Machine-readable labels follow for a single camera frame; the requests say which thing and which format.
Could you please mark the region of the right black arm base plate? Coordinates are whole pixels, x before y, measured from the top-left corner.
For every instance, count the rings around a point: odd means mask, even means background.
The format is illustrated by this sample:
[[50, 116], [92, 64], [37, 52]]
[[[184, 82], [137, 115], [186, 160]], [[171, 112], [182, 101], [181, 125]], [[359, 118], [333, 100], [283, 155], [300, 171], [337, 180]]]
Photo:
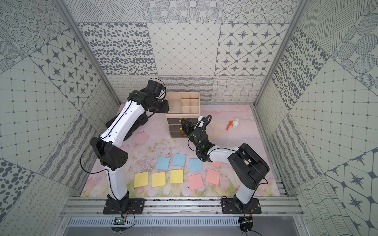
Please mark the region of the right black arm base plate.
[[223, 214], [261, 214], [260, 202], [252, 198], [247, 204], [243, 204], [237, 198], [220, 198], [220, 205]]

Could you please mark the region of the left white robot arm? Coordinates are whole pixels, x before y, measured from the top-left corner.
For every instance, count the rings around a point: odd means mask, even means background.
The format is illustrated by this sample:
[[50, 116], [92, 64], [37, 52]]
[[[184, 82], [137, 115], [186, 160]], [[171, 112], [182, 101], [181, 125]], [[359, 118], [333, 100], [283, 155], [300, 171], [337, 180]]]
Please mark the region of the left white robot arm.
[[152, 114], [166, 114], [169, 111], [169, 102], [134, 91], [108, 129], [100, 137], [93, 137], [91, 140], [92, 149], [107, 173], [109, 197], [112, 200], [120, 202], [128, 197], [123, 168], [128, 160], [128, 153], [121, 149], [121, 145], [127, 136], [148, 121], [148, 111]]

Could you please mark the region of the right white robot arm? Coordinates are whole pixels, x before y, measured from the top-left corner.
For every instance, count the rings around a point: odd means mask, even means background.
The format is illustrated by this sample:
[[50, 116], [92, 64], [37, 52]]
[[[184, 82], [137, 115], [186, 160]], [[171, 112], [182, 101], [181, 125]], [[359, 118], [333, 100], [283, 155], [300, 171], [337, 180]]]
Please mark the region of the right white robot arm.
[[266, 176], [270, 171], [268, 164], [248, 144], [239, 147], [225, 148], [209, 141], [206, 127], [210, 124], [211, 115], [200, 117], [197, 124], [182, 120], [182, 131], [195, 146], [196, 156], [203, 162], [228, 163], [239, 178], [241, 185], [234, 195], [236, 209], [243, 212], [252, 204], [254, 194], [263, 184], [268, 184]]

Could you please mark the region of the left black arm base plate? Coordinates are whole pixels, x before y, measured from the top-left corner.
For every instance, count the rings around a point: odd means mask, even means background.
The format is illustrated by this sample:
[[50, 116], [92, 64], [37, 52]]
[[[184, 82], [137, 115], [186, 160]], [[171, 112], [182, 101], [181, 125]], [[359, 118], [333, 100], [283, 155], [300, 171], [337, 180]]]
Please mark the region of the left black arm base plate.
[[143, 213], [145, 199], [131, 198], [126, 200], [107, 199], [103, 209], [103, 214], [127, 214], [127, 212], [135, 215]]

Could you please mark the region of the beige desktop drawer organizer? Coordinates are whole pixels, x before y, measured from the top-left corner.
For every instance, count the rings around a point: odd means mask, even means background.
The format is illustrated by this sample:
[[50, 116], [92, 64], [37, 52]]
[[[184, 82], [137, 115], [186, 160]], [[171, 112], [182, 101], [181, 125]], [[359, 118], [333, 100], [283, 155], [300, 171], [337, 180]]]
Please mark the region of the beige desktop drawer organizer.
[[170, 92], [167, 94], [169, 112], [167, 118], [187, 118], [193, 124], [200, 116], [200, 94], [198, 92]]

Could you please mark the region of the pink sticky pad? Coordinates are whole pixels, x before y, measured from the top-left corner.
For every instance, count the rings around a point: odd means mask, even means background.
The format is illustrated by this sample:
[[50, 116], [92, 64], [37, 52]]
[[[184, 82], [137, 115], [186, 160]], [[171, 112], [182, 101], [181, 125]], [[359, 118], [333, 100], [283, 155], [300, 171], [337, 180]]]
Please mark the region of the pink sticky pad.
[[221, 167], [221, 162], [210, 162], [211, 165], [215, 166], [216, 168]]
[[203, 179], [201, 174], [195, 174], [188, 177], [188, 182], [190, 185], [190, 190], [197, 190], [204, 187]]
[[207, 183], [218, 186], [220, 182], [220, 177], [221, 177], [221, 172], [213, 170], [213, 169], [208, 169], [205, 181]]

